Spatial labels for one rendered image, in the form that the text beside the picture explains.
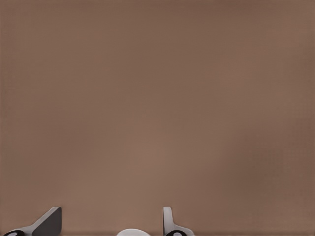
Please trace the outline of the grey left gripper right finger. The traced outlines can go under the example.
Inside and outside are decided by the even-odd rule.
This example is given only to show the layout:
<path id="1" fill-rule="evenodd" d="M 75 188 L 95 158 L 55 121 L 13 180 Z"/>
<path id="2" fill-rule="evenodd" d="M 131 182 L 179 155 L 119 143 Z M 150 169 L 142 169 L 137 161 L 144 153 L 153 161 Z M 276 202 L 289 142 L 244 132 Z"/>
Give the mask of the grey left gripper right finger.
<path id="1" fill-rule="evenodd" d="M 164 206 L 163 236 L 195 236 L 195 233 L 189 228 L 185 228 L 175 224 L 171 207 Z"/>

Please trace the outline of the white round cup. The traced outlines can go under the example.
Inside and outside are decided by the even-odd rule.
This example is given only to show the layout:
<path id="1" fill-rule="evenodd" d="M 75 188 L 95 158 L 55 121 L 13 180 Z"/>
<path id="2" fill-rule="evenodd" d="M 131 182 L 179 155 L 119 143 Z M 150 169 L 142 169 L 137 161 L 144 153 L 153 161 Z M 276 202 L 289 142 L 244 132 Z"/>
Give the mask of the white round cup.
<path id="1" fill-rule="evenodd" d="M 116 236 L 150 236 L 147 232 L 140 229 L 124 229 L 119 231 Z"/>

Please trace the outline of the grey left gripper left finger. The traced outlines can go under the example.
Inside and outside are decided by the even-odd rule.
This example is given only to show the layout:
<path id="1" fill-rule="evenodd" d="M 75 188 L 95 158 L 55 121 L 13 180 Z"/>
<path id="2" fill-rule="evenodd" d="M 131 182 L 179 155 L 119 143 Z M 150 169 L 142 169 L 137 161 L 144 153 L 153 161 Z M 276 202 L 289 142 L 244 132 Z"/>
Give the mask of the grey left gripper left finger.
<path id="1" fill-rule="evenodd" d="M 33 224 L 13 229 L 3 236 L 59 236 L 62 230 L 62 208 L 54 206 Z"/>

